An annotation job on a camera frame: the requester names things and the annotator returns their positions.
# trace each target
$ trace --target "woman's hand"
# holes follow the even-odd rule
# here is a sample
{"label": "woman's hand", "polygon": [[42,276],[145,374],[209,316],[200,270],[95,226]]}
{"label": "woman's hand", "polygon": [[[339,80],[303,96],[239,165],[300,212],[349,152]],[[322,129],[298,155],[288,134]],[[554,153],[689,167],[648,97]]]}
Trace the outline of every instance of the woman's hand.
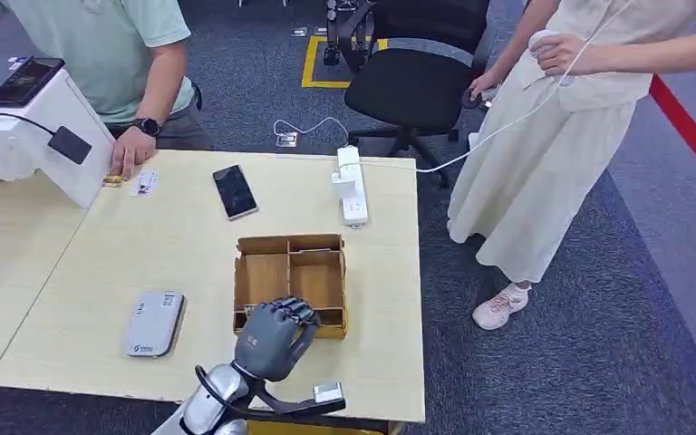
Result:
{"label": "woman's hand", "polygon": [[470,84],[470,100],[474,102],[479,97],[480,93],[498,86],[505,78],[506,74],[495,70],[494,67],[489,68],[487,72],[481,74]]}
{"label": "woman's hand", "polygon": [[[531,52],[537,52],[537,63],[547,76],[563,75],[569,69],[585,41],[573,34],[555,34],[546,36],[535,45],[529,47]],[[604,59],[595,45],[588,45],[583,54],[577,59],[569,75],[587,75],[604,72]]]}

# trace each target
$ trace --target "light wood table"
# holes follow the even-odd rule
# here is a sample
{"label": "light wood table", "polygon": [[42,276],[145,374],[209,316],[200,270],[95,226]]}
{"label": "light wood table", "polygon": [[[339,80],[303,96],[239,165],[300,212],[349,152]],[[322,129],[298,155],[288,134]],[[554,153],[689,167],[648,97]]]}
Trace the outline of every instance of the light wood table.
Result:
{"label": "light wood table", "polygon": [[[370,159],[414,168],[411,159]],[[229,222],[211,174],[240,164],[260,211]],[[416,176],[363,168],[369,225],[340,219],[330,184],[334,157],[162,151],[149,197],[107,188],[97,197],[24,325],[0,362],[0,385],[159,401],[187,399],[193,366],[229,362],[234,258],[239,237],[342,233],[349,331],[317,340],[292,375],[270,391],[284,400],[343,383],[340,415],[424,421],[421,283]],[[173,351],[127,357],[121,340],[146,289],[177,289],[187,310]]]}
{"label": "light wood table", "polygon": [[85,211],[42,173],[0,184],[0,357]]}

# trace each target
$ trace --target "white power strip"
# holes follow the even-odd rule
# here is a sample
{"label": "white power strip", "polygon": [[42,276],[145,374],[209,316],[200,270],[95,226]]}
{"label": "white power strip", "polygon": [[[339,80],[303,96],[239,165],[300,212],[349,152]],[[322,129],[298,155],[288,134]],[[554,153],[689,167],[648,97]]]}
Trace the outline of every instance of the white power strip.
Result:
{"label": "white power strip", "polygon": [[340,180],[342,182],[352,181],[354,184],[352,195],[341,196],[340,201],[343,206],[343,222],[352,227],[366,224],[370,220],[367,197],[364,192],[362,165],[359,163],[358,148],[348,146],[337,150]]}

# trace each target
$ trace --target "pink sneaker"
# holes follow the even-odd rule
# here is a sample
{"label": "pink sneaker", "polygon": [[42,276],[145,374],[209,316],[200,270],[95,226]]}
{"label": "pink sneaker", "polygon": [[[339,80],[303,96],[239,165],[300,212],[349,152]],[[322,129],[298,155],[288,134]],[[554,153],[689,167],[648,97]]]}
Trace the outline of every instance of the pink sneaker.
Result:
{"label": "pink sneaker", "polygon": [[488,331],[498,329],[508,323],[511,314],[527,306],[528,290],[517,288],[513,283],[504,288],[497,296],[489,299],[473,310],[473,321]]}

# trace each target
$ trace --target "smartphone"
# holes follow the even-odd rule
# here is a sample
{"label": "smartphone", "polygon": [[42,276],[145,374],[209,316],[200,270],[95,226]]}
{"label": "smartphone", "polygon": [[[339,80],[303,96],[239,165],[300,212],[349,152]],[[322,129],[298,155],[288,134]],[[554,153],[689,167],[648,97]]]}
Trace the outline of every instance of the smartphone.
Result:
{"label": "smartphone", "polygon": [[236,220],[257,211],[257,202],[252,196],[247,177],[238,165],[221,169],[212,176],[217,191],[220,192],[228,220]]}
{"label": "smartphone", "polygon": [[65,65],[63,59],[31,57],[0,87],[0,107],[25,107]]}

